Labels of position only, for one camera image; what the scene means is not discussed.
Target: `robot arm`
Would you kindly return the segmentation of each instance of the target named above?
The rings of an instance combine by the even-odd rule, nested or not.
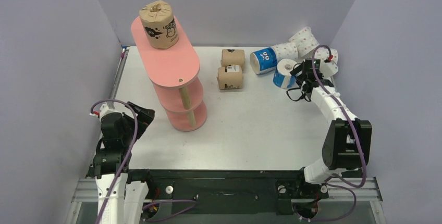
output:
[[[138,139],[153,121],[155,111],[141,108],[130,102],[128,105],[138,114]],[[101,209],[112,181],[118,176],[107,199],[100,223],[138,224],[149,187],[156,187],[149,175],[149,170],[129,170],[129,157],[122,173],[116,175],[125,156],[131,155],[128,149],[133,137],[134,119],[113,109],[109,103],[100,107],[99,118],[103,137],[97,145],[91,167],[91,176],[95,177],[98,188],[98,209]]]
[[[314,63],[313,67],[311,60],[305,60],[291,73],[296,76],[296,83],[303,93],[302,96],[313,101],[321,110],[327,123],[330,124],[322,147],[322,157],[304,168],[304,177],[307,183],[322,184],[334,173],[339,174],[362,166],[353,133],[341,108],[345,110],[350,118],[349,120],[356,128],[366,164],[370,155],[372,126],[369,121],[357,118],[345,106],[332,82],[322,80],[323,76],[320,73],[321,60],[315,59]],[[316,70],[318,77],[329,93],[319,86],[313,75],[313,69]]]

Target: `cartoon print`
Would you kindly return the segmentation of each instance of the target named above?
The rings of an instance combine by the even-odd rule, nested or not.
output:
[[[146,32],[148,33],[148,35],[149,35],[150,37],[152,37],[152,38],[155,37],[156,39],[158,39],[158,38],[159,38],[158,35],[163,34],[162,32],[157,31],[158,28],[155,28],[155,30],[154,30],[154,29],[149,28],[149,27],[144,27],[144,29],[146,30]]]
[[[166,37],[172,38],[175,35],[175,32],[177,31],[177,25],[175,24],[175,18],[172,19],[172,21],[163,27],[165,30],[167,30]]]

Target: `white mount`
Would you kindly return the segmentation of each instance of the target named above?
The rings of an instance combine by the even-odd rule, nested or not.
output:
[[[95,178],[98,188],[98,210],[100,211],[115,174]],[[104,208],[101,224],[138,224],[144,198],[149,192],[145,182],[134,181],[126,186],[127,174],[122,173],[112,189]]]

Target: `pink shelf tier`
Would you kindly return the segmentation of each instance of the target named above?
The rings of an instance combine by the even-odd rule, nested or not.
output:
[[[195,120],[197,122],[195,127],[190,126],[187,114],[178,114],[166,110],[167,118],[174,128],[179,131],[192,131],[201,127],[207,119],[207,108],[204,102],[193,111],[195,114]]]
[[[197,53],[177,18],[175,23],[179,40],[168,49],[156,49],[150,45],[140,17],[137,17],[131,26],[133,39],[149,78],[157,86],[168,89],[189,85],[200,71]]]
[[[189,109],[184,109],[178,89],[165,89],[155,85],[155,83],[153,84],[153,88],[155,89],[156,95],[158,96],[162,107],[164,107],[167,111],[174,113],[188,113],[196,109],[196,107],[198,107],[203,101],[203,85],[198,77],[187,86],[190,94],[190,102],[192,103],[191,108]]]

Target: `white wall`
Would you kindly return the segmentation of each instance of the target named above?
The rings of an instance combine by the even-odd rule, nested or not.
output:
[[[0,222],[63,223],[121,48],[97,0],[0,0]]]
[[[356,0],[331,46],[343,99],[373,124],[389,224],[441,223],[440,0]]]
[[[133,45],[130,25],[156,0],[99,0],[123,45]],[[354,0],[165,0],[193,45],[273,45],[306,25],[329,44]]]

